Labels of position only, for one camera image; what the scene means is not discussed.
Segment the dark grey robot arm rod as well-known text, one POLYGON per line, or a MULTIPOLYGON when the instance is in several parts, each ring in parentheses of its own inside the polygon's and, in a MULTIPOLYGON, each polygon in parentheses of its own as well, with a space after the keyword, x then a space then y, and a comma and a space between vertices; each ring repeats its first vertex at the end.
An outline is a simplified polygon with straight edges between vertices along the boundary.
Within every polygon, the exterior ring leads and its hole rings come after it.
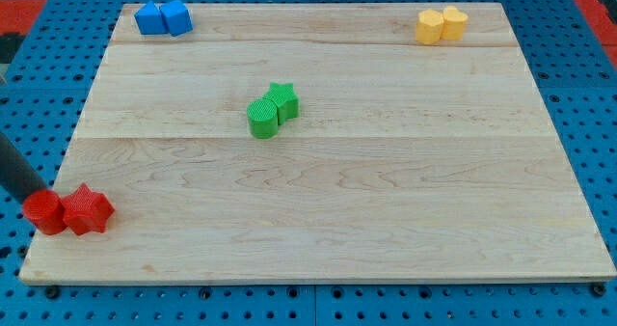
POLYGON ((46 183, 12 142, 1 134, 1 186, 20 204, 46 183))

